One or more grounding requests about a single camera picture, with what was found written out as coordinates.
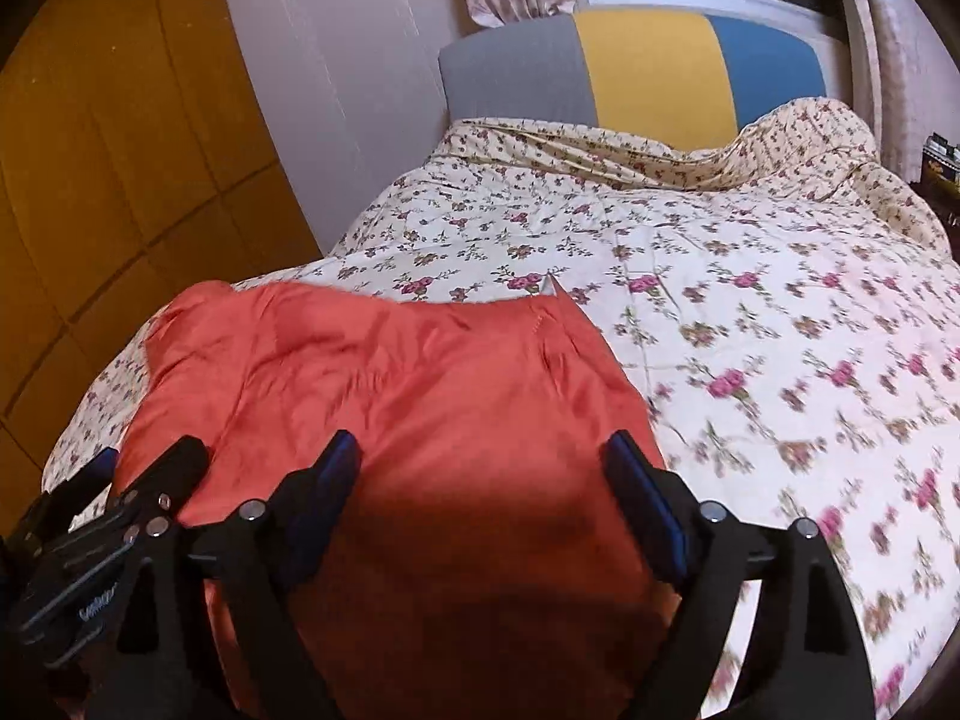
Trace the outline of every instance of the floral comforter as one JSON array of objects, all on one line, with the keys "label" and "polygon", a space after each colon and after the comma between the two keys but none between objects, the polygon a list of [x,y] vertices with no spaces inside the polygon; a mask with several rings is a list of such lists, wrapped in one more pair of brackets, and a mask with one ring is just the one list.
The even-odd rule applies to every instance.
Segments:
[{"label": "floral comforter", "polygon": [[[877,716],[960,616],[960,271],[923,201],[842,103],[796,100],[716,151],[477,119],[301,279],[397,300],[494,300],[555,275],[651,404],[662,454],[742,519],[819,521],[853,597]],[[144,327],[88,391],[47,488],[117,445]],[[704,715],[728,701],[746,586]]]}]

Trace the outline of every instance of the upholstered headboard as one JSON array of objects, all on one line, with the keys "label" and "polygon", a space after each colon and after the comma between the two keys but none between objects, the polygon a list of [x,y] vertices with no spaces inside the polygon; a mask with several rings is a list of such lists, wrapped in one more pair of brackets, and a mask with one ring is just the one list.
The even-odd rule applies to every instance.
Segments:
[{"label": "upholstered headboard", "polygon": [[675,148],[723,146],[789,100],[827,95],[817,52],[781,30],[661,8],[488,29],[440,52],[451,119],[592,124]]}]

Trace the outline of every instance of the metal screw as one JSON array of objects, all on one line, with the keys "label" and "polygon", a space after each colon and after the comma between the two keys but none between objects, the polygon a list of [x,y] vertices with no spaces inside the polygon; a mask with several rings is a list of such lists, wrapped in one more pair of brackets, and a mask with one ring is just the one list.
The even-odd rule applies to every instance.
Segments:
[{"label": "metal screw", "polygon": [[267,504],[258,498],[251,498],[251,500],[244,501],[240,504],[240,509],[237,509],[237,514],[240,514],[241,519],[246,519],[247,522],[253,522],[254,519],[263,517],[266,511]]},{"label": "metal screw", "polygon": [[704,501],[700,504],[700,517],[707,522],[720,522],[727,518],[727,507],[716,501]]},{"label": "metal screw", "polygon": [[817,527],[817,523],[809,517],[801,517],[794,525],[797,526],[797,533],[804,538],[814,538],[820,533],[820,528]]},{"label": "metal screw", "polygon": [[154,517],[152,520],[150,520],[150,522],[147,523],[147,536],[152,536],[153,538],[156,538],[157,536],[163,536],[169,527],[169,519],[166,517]]}]

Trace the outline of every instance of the bedsheet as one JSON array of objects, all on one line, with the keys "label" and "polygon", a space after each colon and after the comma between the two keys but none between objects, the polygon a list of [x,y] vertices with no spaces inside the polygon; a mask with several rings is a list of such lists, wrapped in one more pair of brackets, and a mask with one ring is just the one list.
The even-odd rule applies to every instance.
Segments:
[{"label": "bedsheet", "polygon": [[[701,499],[820,524],[884,720],[960,617],[960,269],[842,103],[795,100],[726,148],[608,130],[456,122],[328,259],[251,279],[396,300],[536,293],[556,276],[647,398]],[[117,445],[146,389],[141,329],[93,383],[45,488]],[[730,697],[744,587],[704,715]]]}]

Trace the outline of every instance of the bed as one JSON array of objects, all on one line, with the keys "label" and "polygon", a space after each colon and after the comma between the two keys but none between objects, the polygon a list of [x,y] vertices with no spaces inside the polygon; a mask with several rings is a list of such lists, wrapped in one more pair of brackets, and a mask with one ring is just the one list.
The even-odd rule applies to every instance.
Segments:
[{"label": "bed", "polygon": [[[693,25],[692,16],[676,18]],[[553,95],[544,88],[556,65],[531,70],[543,52],[521,26],[527,73],[508,75],[535,81],[512,103],[528,118],[489,118],[504,115],[493,105],[504,95],[484,62],[509,62],[491,45],[455,45],[442,56],[451,112],[488,117],[454,122],[424,166],[384,191],[328,258],[237,288],[301,280],[395,300],[488,301],[537,293],[555,276],[647,399],[662,454],[699,498],[775,526],[818,520],[851,592],[885,720],[960,617],[960,271],[943,228],[880,167],[860,119],[843,103],[808,96],[823,93],[817,56],[790,36],[772,36],[789,50],[761,50],[744,73],[755,75],[762,56],[776,71],[793,52],[791,74],[767,73],[792,82],[759,92],[734,80],[736,59],[724,49],[733,50],[731,38],[720,34],[729,25],[682,30],[680,42],[702,52],[695,61],[689,51],[674,56],[688,64],[672,79],[640,68],[648,73],[640,81],[661,93],[678,77],[689,84],[697,68],[704,76],[709,62],[726,73],[726,93],[708,79],[710,95],[688,95],[701,110],[714,106],[703,135],[696,110],[672,115],[679,102],[611,107],[598,92],[623,69],[602,76],[590,53],[600,47],[610,60],[616,41],[589,31],[613,23],[616,35],[632,17],[568,18],[545,28],[578,40],[583,64],[550,76]],[[646,14],[640,20],[650,25]],[[733,26],[743,50],[771,37]],[[708,50],[719,64],[704,58]],[[465,52],[477,59],[463,61]],[[486,83],[474,77],[477,64]],[[597,127],[611,112],[620,131]],[[718,125],[723,115],[733,118]],[[736,135],[740,116],[760,118]],[[638,129],[718,148],[674,151],[630,134]],[[122,442],[149,386],[147,333],[149,322],[90,386],[46,466],[45,488],[100,446]],[[744,587],[704,716],[730,697],[757,595]]]}]

